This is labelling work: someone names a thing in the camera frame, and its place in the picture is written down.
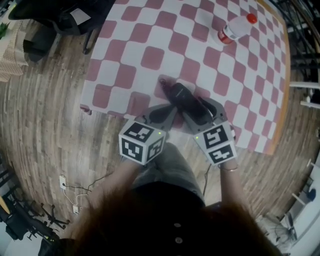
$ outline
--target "black chair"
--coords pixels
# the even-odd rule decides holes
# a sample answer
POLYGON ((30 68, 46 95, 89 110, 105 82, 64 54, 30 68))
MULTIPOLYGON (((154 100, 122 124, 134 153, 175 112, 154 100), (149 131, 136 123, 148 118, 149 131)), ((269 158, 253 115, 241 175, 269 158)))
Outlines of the black chair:
POLYGON ((54 205, 51 205, 51 214, 46 211, 46 209, 44 208, 44 204, 43 203, 41 204, 41 208, 42 208, 43 212, 45 213, 45 215, 47 216, 48 220, 50 221, 50 225, 54 223, 59 228, 64 230, 66 228, 66 225, 68 225, 70 223, 70 220, 61 221, 61 220, 56 219, 56 217, 55 217, 55 206, 54 205))
POLYGON ((0 222, 6 222, 9 217, 11 216, 12 212, 14 212, 15 210, 15 206, 14 206, 14 203, 9 200, 8 198, 4 198, 3 199, 6 206, 9 208, 10 210, 10 213, 7 213, 1 206, 0 206, 0 222))
POLYGON ((59 239, 56 233, 54 233, 53 229, 47 226, 47 222, 41 222, 40 220, 34 218, 28 211, 26 211, 25 207, 23 207, 20 203, 16 203, 14 205, 16 209, 16 214, 19 215, 27 225, 27 229, 30 232, 30 236, 36 236, 36 234, 40 235, 43 238, 50 239, 59 239))
POLYGON ((92 32, 101 28, 115 0, 22 0, 9 14, 10 20, 33 19, 42 25, 32 41, 26 41, 23 47, 30 53, 30 59, 37 62, 49 52, 56 33, 80 36, 87 34, 83 53, 88 54, 88 42, 92 32), (71 12, 80 9, 90 19, 77 24, 71 12))
POLYGON ((29 231, 28 224, 19 214, 11 214, 5 221, 5 231, 13 240, 23 240, 29 231))

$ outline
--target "plastic bottle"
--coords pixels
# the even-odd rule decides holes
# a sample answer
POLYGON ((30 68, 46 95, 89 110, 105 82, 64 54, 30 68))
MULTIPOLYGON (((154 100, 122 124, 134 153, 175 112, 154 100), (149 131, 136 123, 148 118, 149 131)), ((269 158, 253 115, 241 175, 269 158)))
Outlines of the plastic bottle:
POLYGON ((257 23, 257 21, 257 17, 252 13, 247 16, 235 17, 216 34, 214 40, 220 45, 228 45, 250 34, 253 24, 257 23))

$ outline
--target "leg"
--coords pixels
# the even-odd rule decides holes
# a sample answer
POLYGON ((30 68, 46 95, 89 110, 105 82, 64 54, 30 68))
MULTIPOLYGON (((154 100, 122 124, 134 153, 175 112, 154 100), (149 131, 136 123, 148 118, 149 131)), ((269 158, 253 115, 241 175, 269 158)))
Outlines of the leg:
POLYGON ((157 169, 163 173, 162 181, 189 190, 205 201, 195 174, 177 147, 171 143, 166 143, 164 147, 155 159, 157 169))
POLYGON ((139 175, 135 178, 132 188, 137 188, 152 182, 162 180, 161 172, 156 168, 153 161, 149 162, 146 167, 142 167, 139 175))

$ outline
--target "wall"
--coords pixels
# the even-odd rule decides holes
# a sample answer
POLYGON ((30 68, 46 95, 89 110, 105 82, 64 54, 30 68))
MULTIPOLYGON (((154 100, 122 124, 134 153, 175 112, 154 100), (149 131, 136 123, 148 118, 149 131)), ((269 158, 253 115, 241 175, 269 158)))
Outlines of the wall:
POLYGON ((32 240, 30 241, 27 238, 28 236, 29 233, 26 233, 22 241, 12 240, 9 243, 3 256, 37 256, 40 249, 42 237, 37 235, 37 238, 32 237, 32 240))
MULTIPOLYGON (((315 164, 320 167, 320 154, 315 164)), ((314 167, 310 174, 313 179, 311 188, 315 188, 317 195, 313 202, 308 203, 294 227, 299 235, 298 242, 291 249, 291 256, 310 256, 320 244, 320 168, 314 167)))
POLYGON ((6 233, 6 224, 0 222, 0 256, 5 255, 5 251, 11 240, 11 237, 6 233))

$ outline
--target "button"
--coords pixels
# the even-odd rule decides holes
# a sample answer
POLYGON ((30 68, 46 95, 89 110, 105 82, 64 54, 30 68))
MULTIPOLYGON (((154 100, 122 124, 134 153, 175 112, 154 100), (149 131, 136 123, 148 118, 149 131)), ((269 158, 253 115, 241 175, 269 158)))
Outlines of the button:
POLYGON ((175 238, 175 242, 176 242, 177 244, 182 244, 183 240, 182 240, 181 237, 176 237, 176 238, 175 238))

